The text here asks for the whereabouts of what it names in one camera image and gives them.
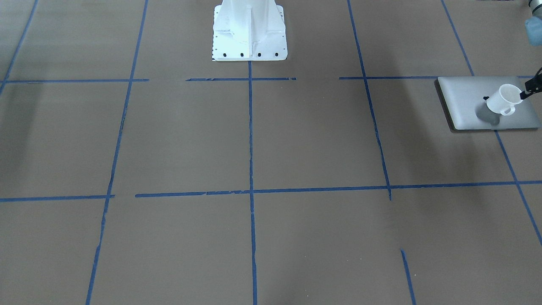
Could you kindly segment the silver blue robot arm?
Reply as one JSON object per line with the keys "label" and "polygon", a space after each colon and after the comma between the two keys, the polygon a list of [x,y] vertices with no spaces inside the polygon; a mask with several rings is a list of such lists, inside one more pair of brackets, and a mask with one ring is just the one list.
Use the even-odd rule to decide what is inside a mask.
{"label": "silver blue robot arm", "polygon": [[[542,1],[529,0],[528,6],[531,9],[532,17],[525,21],[527,38],[532,46],[542,45]],[[525,90],[520,93],[520,99],[525,100],[531,95],[542,92],[542,68],[538,69],[535,75],[525,83]]]}

